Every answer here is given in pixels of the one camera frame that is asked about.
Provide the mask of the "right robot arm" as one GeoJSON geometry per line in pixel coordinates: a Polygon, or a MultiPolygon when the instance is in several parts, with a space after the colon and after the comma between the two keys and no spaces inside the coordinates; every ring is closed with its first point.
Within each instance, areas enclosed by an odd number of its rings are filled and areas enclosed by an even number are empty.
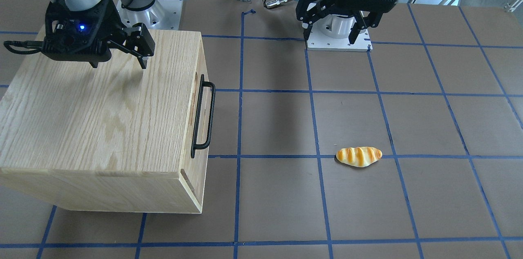
{"type": "Polygon", "coordinates": [[[50,0],[41,41],[4,42],[18,54],[42,54],[56,61],[87,62],[93,68],[112,57],[112,49],[137,58],[142,69],[154,56],[152,29],[177,30],[178,13],[162,2],[183,0],[50,0]]]}

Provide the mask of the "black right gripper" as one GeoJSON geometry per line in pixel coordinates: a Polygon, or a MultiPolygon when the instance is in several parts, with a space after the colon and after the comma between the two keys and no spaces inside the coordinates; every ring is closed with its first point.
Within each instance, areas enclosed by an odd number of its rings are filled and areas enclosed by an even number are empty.
{"type": "Polygon", "coordinates": [[[81,11],[70,10],[66,0],[54,0],[47,6],[42,54],[52,60],[88,62],[97,68],[112,57],[110,48],[131,54],[146,69],[155,41],[144,23],[123,27],[113,0],[101,0],[81,11]]]}

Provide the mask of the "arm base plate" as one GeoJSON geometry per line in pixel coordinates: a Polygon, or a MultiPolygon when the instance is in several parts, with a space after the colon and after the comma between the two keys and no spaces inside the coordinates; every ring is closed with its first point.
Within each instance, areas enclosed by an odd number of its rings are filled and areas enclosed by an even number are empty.
{"type": "Polygon", "coordinates": [[[182,7],[182,0],[156,0],[153,6],[142,11],[123,9],[121,0],[116,4],[120,19],[126,27],[144,23],[148,29],[174,31],[179,28],[182,7]]]}
{"type": "Polygon", "coordinates": [[[354,17],[328,15],[313,24],[306,40],[308,50],[313,51],[372,51],[372,41],[367,29],[358,30],[354,43],[349,41],[349,34],[355,24],[354,17]]]}

